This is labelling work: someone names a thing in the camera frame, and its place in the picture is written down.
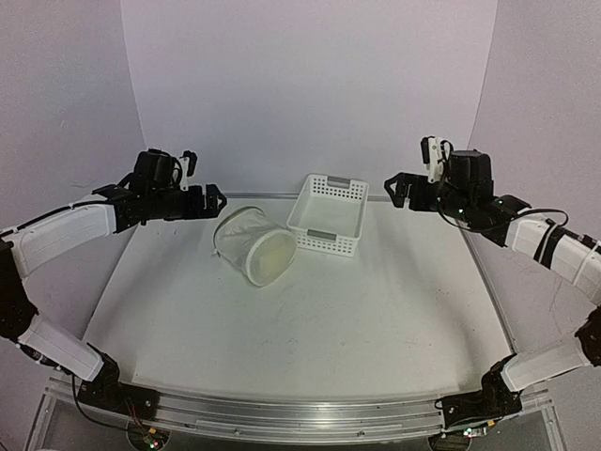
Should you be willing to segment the white mesh laundry bag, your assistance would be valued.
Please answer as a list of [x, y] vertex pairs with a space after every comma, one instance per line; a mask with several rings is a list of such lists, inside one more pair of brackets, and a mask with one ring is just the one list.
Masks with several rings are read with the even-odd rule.
[[254, 206], [232, 212], [213, 234], [216, 253], [256, 287], [277, 280], [297, 253], [295, 235]]

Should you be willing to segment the white perforated plastic basket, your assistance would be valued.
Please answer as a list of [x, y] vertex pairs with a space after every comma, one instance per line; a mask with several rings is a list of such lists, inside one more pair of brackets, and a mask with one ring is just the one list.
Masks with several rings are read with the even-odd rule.
[[369, 184], [310, 174], [286, 220], [299, 248], [353, 257], [362, 236]]

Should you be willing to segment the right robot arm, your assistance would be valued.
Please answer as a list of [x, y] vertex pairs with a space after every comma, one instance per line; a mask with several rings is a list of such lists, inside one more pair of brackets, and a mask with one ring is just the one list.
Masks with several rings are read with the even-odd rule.
[[[384, 182], [397, 208], [434, 212], [447, 224], [478, 234], [555, 272], [594, 305], [600, 304], [600, 242], [578, 234], [552, 209], [535, 209], [512, 195], [496, 196], [492, 164], [477, 150], [425, 159], [428, 172], [401, 172]], [[565, 373], [600, 365], [600, 310], [573, 333], [538, 350], [507, 356], [482, 376], [478, 390], [438, 399], [447, 430], [479, 427], [518, 413], [527, 388]]]

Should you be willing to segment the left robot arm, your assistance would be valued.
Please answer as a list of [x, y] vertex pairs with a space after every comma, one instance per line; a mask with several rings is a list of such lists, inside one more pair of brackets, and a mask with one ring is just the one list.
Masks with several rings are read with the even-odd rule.
[[119, 183], [1, 233], [1, 336], [35, 362], [80, 380], [79, 403], [151, 420], [160, 395], [121, 381], [118, 363], [43, 316], [23, 282], [42, 265], [89, 241], [154, 220], [218, 217], [226, 196], [214, 184], [189, 183], [196, 163], [190, 150], [178, 158], [154, 148], [142, 151]]

